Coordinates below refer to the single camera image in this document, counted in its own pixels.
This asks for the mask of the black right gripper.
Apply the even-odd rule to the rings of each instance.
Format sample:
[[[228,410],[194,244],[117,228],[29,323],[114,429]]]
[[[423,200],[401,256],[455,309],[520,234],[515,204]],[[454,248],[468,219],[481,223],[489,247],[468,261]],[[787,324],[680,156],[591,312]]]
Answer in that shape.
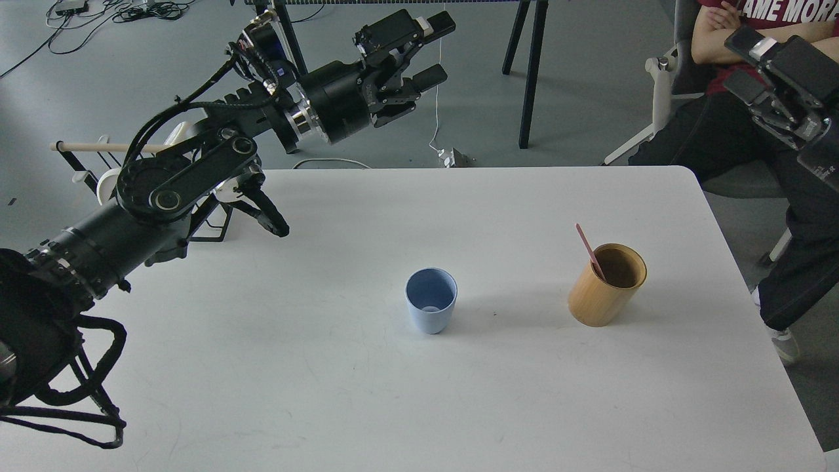
[[[724,42],[763,75],[735,71],[723,83],[768,134],[797,152],[809,173],[838,191],[838,65],[800,36],[785,42],[747,26]]]

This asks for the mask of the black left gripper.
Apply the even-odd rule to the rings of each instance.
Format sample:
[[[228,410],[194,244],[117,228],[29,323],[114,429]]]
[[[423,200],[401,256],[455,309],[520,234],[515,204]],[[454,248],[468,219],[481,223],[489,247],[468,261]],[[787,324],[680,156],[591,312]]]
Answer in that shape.
[[[416,109],[420,96],[448,79],[440,64],[413,77],[402,73],[408,65],[405,51],[429,44],[456,29],[449,12],[411,17],[399,10],[354,35],[363,60],[332,62],[303,75],[298,81],[300,99],[286,108],[286,134],[297,142],[318,135],[336,144],[368,126],[380,128]]]

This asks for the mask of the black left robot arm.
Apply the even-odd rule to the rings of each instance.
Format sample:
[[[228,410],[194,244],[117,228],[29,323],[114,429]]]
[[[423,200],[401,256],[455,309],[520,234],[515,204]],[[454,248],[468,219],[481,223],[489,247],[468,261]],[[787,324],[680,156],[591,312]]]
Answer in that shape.
[[[87,315],[138,266],[184,259],[189,239],[216,207],[245,212],[284,238],[290,227],[263,192],[255,138],[273,131],[288,152],[310,132],[329,144],[382,127],[416,108],[447,75],[434,65],[402,76],[428,44],[452,33],[443,11],[413,18],[402,9],[361,27],[351,64],[302,73],[266,8],[227,46],[228,60],[195,92],[154,116],[129,143],[111,197],[78,224],[34,250],[2,250],[2,421],[50,418],[107,425],[118,448],[126,423],[103,382],[122,355],[123,325]]]

